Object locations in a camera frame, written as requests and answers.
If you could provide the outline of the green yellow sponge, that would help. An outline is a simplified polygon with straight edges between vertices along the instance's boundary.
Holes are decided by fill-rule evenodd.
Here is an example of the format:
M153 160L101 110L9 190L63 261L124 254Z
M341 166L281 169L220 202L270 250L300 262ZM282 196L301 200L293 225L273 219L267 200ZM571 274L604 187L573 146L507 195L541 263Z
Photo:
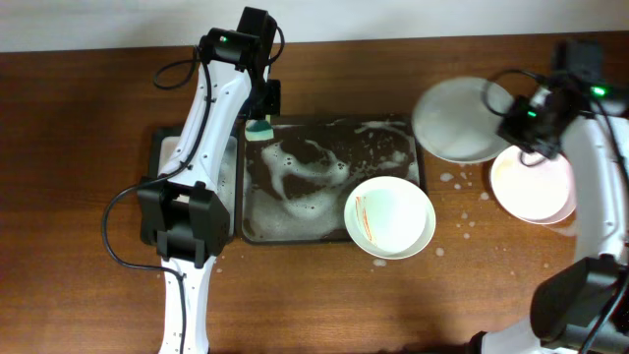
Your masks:
M263 142L274 138L272 125L268 119L248 120L245 124L245 139L248 142Z

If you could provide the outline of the pinkish white plate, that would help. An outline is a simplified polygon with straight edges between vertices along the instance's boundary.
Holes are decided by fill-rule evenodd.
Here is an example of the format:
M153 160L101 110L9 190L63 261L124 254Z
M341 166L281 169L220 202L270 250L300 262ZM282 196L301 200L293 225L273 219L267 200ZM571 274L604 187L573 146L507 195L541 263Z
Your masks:
M561 154L546 159L509 147L493 162L489 183L500 205L529 223L557 223L576 210L572 167Z

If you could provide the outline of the pale grey-green plate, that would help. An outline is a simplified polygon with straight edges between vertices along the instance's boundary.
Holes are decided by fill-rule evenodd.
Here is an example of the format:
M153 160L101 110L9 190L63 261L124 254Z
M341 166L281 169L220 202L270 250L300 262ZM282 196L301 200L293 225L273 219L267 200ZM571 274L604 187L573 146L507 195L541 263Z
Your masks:
M411 116L420 145L438 158L462 164L489 161L508 148L496 133L501 118L495 113L509 108L513 98L494 85L484 103L485 86L485 79L458 77L425 92Z

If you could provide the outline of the white plate with sauce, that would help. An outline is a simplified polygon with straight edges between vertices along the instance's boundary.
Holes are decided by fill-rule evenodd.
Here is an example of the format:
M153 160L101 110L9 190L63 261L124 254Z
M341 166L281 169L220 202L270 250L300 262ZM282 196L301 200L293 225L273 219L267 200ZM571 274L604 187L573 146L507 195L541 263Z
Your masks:
M364 252L385 260L403 260L432 240L436 214L428 195L398 177L371 178L356 187L344 205L345 228Z

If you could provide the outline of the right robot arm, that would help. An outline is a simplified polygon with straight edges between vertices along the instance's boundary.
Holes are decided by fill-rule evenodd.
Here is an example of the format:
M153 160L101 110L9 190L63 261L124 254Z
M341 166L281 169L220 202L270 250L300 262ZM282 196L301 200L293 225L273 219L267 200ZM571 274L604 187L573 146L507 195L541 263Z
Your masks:
M477 333L468 353L628 350L628 88L608 84L602 65L598 43L560 41L550 73L533 76L537 92L499 115L508 143L568 159L581 233L574 264L537 287L530 314Z

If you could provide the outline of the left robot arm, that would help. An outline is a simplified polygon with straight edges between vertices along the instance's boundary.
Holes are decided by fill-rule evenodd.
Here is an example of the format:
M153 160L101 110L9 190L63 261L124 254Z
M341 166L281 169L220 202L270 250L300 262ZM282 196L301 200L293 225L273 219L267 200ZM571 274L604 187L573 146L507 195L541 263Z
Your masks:
M178 143L154 181L137 191L143 241L155 247L166 285L163 353L206 353L211 268L230 236L232 217L217 189L221 160L235 122L257 123L280 110L272 46L283 33L265 10L247 7L234 30L211 29L193 50L199 77Z

